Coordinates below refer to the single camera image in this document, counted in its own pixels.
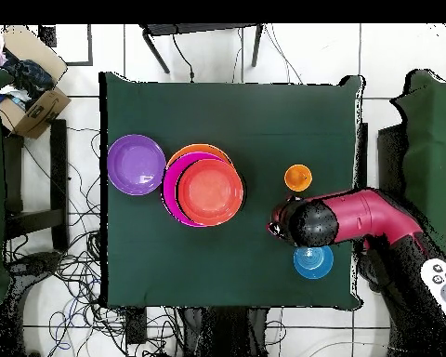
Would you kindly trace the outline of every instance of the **red plate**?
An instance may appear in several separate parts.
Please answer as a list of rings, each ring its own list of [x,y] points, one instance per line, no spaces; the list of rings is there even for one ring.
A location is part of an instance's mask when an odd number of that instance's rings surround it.
[[[177,191],[185,215],[204,226],[230,220],[243,201],[243,184],[234,167],[212,159],[191,165],[181,176]]]

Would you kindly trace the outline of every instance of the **orange plate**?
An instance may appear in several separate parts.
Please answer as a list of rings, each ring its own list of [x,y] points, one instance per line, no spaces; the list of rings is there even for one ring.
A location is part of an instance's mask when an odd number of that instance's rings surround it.
[[[181,176],[177,199],[190,220],[216,226],[238,212],[243,201],[243,184],[233,166],[203,159]]]
[[[183,147],[181,150],[179,150],[177,153],[175,153],[168,161],[167,168],[176,161],[180,156],[183,156],[185,153],[191,153],[191,152],[205,152],[205,153],[212,153],[215,156],[218,156],[220,159],[227,162],[229,165],[233,165],[230,158],[219,148],[209,145],[209,144],[191,144],[187,145],[186,147]]]

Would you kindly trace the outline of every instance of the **blue bowl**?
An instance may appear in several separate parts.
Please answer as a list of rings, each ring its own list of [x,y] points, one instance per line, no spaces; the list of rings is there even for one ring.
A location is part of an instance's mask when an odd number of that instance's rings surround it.
[[[334,254],[329,246],[298,247],[294,252],[294,266],[304,278],[321,279],[329,273]]]

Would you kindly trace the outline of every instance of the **stacked plates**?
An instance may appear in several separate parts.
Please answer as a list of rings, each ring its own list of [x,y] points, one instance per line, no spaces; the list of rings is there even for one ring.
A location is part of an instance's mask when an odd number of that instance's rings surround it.
[[[162,201],[176,220],[192,227],[230,220],[243,201],[243,184],[229,157],[208,144],[193,144],[167,163]]]
[[[194,144],[166,163],[152,139],[131,134],[108,151],[108,174],[121,192],[139,196],[162,184],[162,201],[180,223],[216,226],[230,220],[243,201],[243,184],[229,157],[219,148]]]

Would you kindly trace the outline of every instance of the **purple plate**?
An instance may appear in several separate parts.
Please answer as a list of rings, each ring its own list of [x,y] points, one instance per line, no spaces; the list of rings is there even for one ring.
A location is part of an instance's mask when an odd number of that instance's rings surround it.
[[[162,183],[165,156],[157,143],[145,136],[120,137],[108,151],[108,175],[121,192],[138,196],[150,193]]]
[[[165,171],[162,184],[162,202],[166,210],[179,222],[192,227],[206,227],[187,218],[177,202],[177,182],[180,175],[193,163],[203,159],[215,159],[222,161],[218,156],[206,152],[191,152],[180,156]]]

